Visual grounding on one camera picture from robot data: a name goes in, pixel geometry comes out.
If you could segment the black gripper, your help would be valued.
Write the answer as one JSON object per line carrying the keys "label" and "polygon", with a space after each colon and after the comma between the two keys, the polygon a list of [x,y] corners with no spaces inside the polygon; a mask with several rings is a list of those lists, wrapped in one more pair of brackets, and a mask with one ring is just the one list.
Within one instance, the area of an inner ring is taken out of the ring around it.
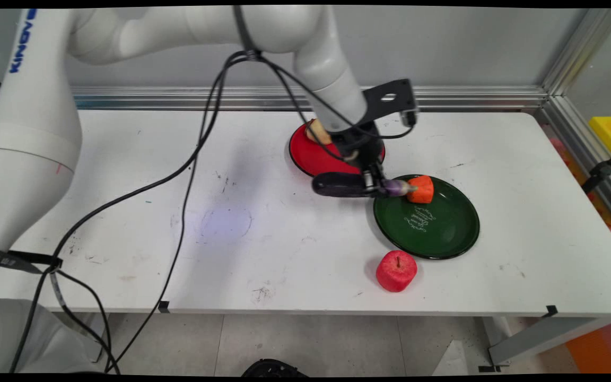
{"label": "black gripper", "polygon": [[355,172],[362,174],[366,197],[375,197],[376,184],[383,184],[386,180],[382,166],[386,151],[383,140],[377,138],[377,135],[379,131],[373,121],[339,133],[330,133],[339,157]]}

